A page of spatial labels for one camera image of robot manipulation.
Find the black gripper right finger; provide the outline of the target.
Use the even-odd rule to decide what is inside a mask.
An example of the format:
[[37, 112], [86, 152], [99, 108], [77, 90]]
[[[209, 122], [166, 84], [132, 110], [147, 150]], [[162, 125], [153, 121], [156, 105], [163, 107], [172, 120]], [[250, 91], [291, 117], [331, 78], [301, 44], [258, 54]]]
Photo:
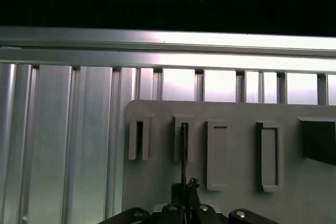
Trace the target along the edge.
[[198, 196], [198, 179], [191, 178], [186, 184], [186, 200], [188, 205], [187, 223], [228, 223], [228, 224], [276, 224], [277, 222], [258, 215], [247, 209], [235, 209], [226, 217], [216, 212], [214, 207], [202, 204]]

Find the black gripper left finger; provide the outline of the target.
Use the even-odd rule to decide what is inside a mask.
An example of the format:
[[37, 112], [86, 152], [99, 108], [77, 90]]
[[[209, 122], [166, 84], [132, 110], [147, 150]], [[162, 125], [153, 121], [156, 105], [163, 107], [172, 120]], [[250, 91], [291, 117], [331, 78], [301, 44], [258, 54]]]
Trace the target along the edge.
[[134, 207], [112, 216], [100, 223], [185, 223], [185, 186], [174, 183], [171, 186], [171, 202], [161, 210], [150, 214], [147, 210]]

